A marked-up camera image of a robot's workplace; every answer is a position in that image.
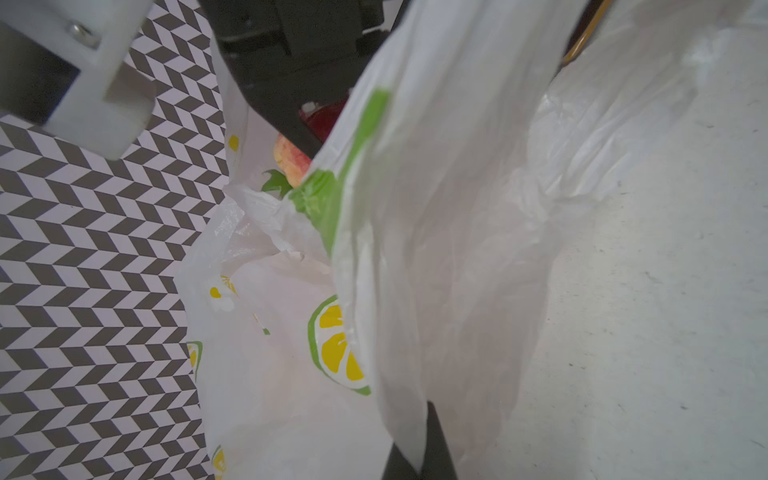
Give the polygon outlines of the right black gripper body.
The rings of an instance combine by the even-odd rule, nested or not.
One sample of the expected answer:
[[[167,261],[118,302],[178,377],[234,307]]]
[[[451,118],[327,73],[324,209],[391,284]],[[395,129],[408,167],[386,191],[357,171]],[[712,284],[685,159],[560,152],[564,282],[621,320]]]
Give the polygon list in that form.
[[[298,132],[309,102],[348,95],[408,7],[405,1],[203,1],[220,55],[249,106]]]

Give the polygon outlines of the red fake apple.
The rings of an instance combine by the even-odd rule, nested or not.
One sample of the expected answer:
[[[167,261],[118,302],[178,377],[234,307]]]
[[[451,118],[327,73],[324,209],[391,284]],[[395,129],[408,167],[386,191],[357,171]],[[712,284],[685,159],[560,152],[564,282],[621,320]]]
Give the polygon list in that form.
[[[266,170],[267,180],[261,187],[262,192],[272,193],[279,199],[305,180],[311,162],[320,147],[328,140],[337,123],[349,96],[340,100],[320,104],[309,102],[298,111],[297,133],[280,133],[273,147],[276,166]]]

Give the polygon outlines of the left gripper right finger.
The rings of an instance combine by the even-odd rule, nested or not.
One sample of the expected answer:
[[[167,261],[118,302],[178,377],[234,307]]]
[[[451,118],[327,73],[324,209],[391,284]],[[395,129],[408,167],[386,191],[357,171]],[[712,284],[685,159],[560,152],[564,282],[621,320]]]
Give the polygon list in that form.
[[[456,469],[436,408],[432,402],[428,402],[427,406],[427,438],[421,478],[423,480],[457,480]]]

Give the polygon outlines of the white lemon print plastic bag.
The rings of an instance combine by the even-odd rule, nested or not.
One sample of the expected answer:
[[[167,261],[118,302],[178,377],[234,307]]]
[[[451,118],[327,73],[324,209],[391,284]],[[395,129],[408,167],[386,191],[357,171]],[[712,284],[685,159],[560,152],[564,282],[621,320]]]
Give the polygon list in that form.
[[[417,1],[295,185],[222,75],[223,202],[175,282],[218,479],[377,479],[499,436],[564,238],[695,99],[748,1]]]

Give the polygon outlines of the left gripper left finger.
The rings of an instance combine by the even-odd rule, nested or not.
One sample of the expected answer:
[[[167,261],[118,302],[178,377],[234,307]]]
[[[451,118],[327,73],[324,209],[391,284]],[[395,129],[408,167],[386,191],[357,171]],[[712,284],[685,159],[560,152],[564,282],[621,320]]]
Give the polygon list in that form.
[[[382,480],[419,480],[419,473],[403,456],[399,448],[392,444],[386,465],[382,473]]]

